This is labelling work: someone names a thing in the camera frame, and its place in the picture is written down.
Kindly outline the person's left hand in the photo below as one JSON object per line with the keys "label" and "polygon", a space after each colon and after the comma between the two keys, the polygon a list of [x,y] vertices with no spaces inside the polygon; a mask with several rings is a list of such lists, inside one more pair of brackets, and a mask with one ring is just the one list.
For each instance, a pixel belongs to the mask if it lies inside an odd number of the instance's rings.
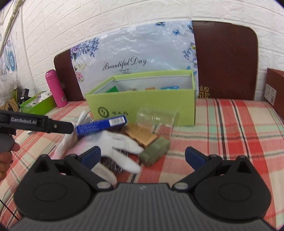
{"label": "person's left hand", "polygon": [[10,163],[12,161],[12,152],[17,152],[20,149],[20,145],[15,143],[11,150],[8,152],[2,152],[0,154],[0,181],[4,180],[7,176]]}

